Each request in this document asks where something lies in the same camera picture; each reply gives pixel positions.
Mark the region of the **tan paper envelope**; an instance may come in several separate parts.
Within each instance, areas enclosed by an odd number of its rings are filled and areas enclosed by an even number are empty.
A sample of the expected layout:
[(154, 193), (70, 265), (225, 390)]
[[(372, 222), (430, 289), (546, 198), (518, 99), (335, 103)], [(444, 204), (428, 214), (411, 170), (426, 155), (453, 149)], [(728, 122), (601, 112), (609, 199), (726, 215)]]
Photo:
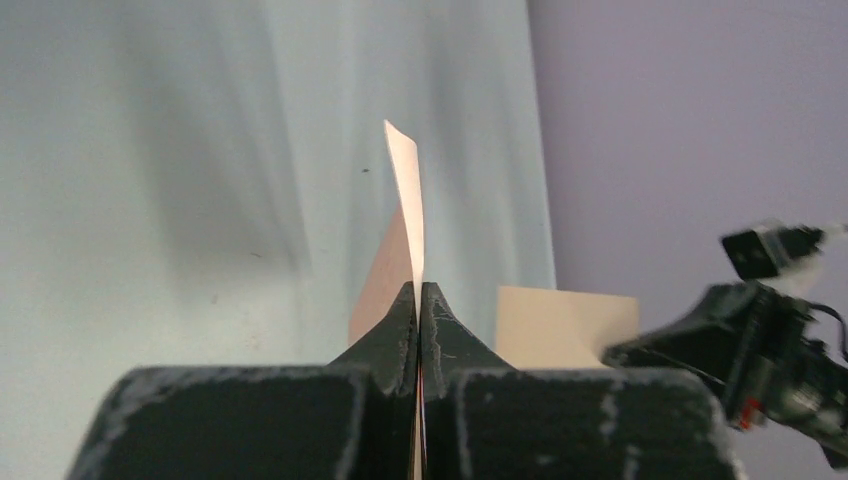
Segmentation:
[(606, 347), (635, 338), (634, 297), (502, 286), (495, 352), (520, 370), (596, 369)]

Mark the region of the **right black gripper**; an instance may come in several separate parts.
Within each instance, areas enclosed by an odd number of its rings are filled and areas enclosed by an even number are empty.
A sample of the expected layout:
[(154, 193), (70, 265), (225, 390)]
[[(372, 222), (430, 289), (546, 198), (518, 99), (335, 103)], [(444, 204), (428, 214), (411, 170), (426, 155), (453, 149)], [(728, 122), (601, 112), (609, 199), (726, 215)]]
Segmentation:
[[(709, 286), (690, 311), (659, 329), (603, 350), (613, 368), (677, 368), (696, 375), (719, 398), (737, 379), (749, 331), (769, 305), (757, 283)], [(740, 389), (741, 404), (726, 413), (731, 428), (747, 431), (773, 421), (818, 443), (831, 467), (847, 465), (847, 365), (833, 361), (827, 343), (804, 336), (816, 312), (840, 325), (839, 352), (847, 357), (847, 322), (832, 307), (802, 301), (778, 327), (766, 353)]]

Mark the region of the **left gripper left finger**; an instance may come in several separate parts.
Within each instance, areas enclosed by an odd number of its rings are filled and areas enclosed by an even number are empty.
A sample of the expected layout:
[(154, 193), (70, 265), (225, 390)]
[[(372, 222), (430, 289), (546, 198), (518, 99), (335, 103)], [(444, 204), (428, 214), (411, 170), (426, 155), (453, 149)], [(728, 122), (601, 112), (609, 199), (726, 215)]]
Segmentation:
[(408, 479), (415, 296), (323, 366), (158, 366), (103, 399), (72, 479)]

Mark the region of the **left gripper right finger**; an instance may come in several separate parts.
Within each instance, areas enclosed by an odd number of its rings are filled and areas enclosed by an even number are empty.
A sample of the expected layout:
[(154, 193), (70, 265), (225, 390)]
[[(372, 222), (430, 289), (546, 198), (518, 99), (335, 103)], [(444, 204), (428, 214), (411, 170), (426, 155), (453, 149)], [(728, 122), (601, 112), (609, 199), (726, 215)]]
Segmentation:
[(520, 370), (421, 307), (426, 479), (742, 479), (717, 400), (664, 369)]

